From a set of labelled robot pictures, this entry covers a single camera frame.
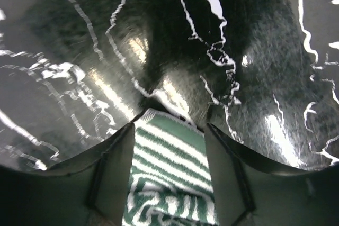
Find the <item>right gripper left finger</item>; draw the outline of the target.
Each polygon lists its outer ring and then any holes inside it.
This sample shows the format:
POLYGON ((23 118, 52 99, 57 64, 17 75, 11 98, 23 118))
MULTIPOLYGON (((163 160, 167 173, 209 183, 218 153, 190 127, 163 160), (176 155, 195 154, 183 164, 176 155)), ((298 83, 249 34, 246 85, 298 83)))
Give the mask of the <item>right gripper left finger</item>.
POLYGON ((121 225, 135 125, 48 170, 1 167, 1 225, 85 225, 95 211, 121 225))

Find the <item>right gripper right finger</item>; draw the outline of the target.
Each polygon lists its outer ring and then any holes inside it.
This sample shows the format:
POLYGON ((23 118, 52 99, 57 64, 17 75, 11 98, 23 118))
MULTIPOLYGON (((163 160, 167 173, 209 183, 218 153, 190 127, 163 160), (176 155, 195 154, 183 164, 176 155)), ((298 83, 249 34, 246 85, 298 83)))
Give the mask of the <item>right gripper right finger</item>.
POLYGON ((306 171, 204 130, 220 225, 338 225, 338 166, 306 171))

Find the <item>green white striped towel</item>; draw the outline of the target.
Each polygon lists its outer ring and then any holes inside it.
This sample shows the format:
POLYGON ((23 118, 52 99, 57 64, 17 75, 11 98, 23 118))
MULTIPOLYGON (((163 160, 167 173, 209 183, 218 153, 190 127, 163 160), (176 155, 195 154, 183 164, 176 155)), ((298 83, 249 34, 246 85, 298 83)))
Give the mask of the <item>green white striped towel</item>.
POLYGON ((204 134, 147 110, 135 122, 123 225, 218 225, 204 134))

